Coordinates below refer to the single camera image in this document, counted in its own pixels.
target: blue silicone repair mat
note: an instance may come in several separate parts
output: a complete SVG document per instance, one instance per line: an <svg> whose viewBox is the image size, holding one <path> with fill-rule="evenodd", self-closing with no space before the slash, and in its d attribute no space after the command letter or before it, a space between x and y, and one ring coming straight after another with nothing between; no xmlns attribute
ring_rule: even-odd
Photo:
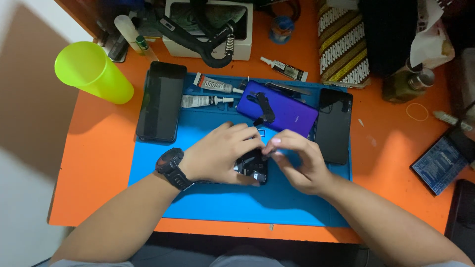
<svg viewBox="0 0 475 267"><path fill-rule="evenodd" d="M193 85L193 73L188 73L183 87L185 95L217 95L234 97L232 107L228 103L198 108L182 108L178 122L178 133L175 143L168 145L135 142L129 186L150 174L157 159L172 147L185 150L204 137L225 121L234 124L253 121L236 112L240 94L225 94L202 89ZM209 75L209 77L238 87L243 79L232 76ZM321 88L334 88L346 91L345 88L325 86L316 83L254 79L260 83L273 82L305 88L312 95L302 95L308 105L316 108ZM263 142L267 143L277 132L263 129ZM286 151L294 164L298 164L298 156ZM329 169L342 177L352 180L351 153L345 166L328 164ZM273 160L269 160L268 182L261 187L239 186L227 184L195 184L173 201L163 217L179 219L221 220L255 223L277 223L310 226L348 227L345 219L325 200L317 196L308 196L294 189Z"/></svg>

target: white wall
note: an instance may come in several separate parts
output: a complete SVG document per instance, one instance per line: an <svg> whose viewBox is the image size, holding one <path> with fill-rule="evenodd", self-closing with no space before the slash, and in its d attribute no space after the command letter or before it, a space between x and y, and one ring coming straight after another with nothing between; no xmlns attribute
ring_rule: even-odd
<svg viewBox="0 0 475 267"><path fill-rule="evenodd" d="M0 0L0 267L36 264L67 234L46 218L77 89L53 64L81 40L53 0Z"/></svg>

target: b-7000 glue tube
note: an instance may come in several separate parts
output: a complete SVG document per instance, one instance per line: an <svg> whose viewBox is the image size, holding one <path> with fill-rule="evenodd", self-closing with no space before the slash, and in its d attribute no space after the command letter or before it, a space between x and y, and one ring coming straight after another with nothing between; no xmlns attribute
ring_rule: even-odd
<svg viewBox="0 0 475 267"><path fill-rule="evenodd" d="M267 59L265 57L261 57L261 60L270 65L275 71L278 71L289 78L302 82L307 80L308 72L306 71L292 67L291 65L284 64L277 60Z"/></svg>
<svg viewBox="0 0 475 267"><path fill-rule="evenodd" d="M239 93L242 94L244 91L241 89L234 88L232 85L211 79L204 76L201 73L196 74L194 85L201 87L207 90L220 91L223 93Z"/></svg>
<svg viewBox="0 0 475 267"><path fill-rule="evenodd" d="M184 95L181 98L181 107L199 107L206 105L217 105L218 103L233 102L232 97L219 98L217 96L208 95Z"/></svg>

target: green cap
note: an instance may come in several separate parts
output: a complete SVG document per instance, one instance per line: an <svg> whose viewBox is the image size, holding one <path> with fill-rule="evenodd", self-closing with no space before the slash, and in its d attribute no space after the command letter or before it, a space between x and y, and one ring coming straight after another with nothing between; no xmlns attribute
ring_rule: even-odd
<svg viewBox="0 0 475 267"><path fill-rule="evenodd" d="M135 42L143 50L147 50L149 48L148 44L147 44L147 41L145 40L145 38L142 35L137 36L137 38L135 38Z"/></svg>

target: purple phone back cover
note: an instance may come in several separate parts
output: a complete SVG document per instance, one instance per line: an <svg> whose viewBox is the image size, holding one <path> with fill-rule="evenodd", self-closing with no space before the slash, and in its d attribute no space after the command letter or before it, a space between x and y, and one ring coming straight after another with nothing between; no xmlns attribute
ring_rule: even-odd
<svg viewBox="0 0 475 267"><path fill-rule="evenodd" d="M289 129L299 133L305 138L308 136L318 116L316 109L298 100L282 95L260 83L249 81L236 110L253 120L259 118L263 112L258 104L247 99L247 96L251 95L251 92L262 92L269 99L269 105L276 119L271 124L264 122L263 124L265 126L276 131Z"/></svg>

